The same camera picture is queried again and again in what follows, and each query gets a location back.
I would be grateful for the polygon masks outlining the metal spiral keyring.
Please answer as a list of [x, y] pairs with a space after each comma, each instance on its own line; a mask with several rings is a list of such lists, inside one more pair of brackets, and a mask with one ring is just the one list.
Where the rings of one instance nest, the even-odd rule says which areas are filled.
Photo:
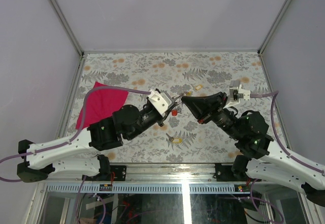
[[181, 93], [178, 96], [172, 97], [173, 102], [174, 102], [173, 110], [180, 113], [182, 111], [182, 107], [183, 107], [183, 102], [182, 102], [181, 99], [183, 97], [190, 97], [190, 96], [192, 96], [192, 92], [191, 91], [186, 91], [186, 92]]

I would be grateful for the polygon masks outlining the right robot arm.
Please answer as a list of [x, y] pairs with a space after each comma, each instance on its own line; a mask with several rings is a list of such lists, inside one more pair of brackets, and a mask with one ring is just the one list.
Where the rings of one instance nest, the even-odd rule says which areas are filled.
[[324, 165], [284, 147], [277, 136], [268, 135], [269, 126], [258, 111], [237, 117], [230, 111], [225, 93], [207, 97], [183, 97], [182, 103], [200, 124], [215, 123], [231, 139], [241, 155], [236, 157], [232, 176], [236, 180], [261, 179], [299, 193], [324, 206]]

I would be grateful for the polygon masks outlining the yellow key tag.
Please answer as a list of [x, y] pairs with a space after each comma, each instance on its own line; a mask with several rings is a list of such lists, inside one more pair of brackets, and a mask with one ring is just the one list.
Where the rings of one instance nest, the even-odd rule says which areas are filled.
[[173, 143], [173, 144], [180, 144], [182, 143], [182, 139], [181, 138], [174, 138], [172, 136], [170, 136], [169, 134], [166, 133], [166, 136], [168, 137], [168, 141]]

